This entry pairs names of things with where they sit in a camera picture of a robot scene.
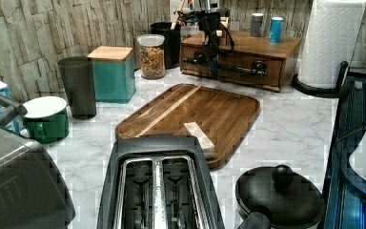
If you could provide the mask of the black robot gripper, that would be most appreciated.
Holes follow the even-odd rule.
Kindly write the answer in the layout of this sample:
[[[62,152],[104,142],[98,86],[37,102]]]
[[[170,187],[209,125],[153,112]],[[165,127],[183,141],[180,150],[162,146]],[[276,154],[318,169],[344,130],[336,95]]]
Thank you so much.
[[[199,29],[204,32],[202,48],[209,59],[210,76],[216,78],[218,75],[216,57],[219,51],[217,31],[220,29],[220,13],[202,10],[199,14]]]

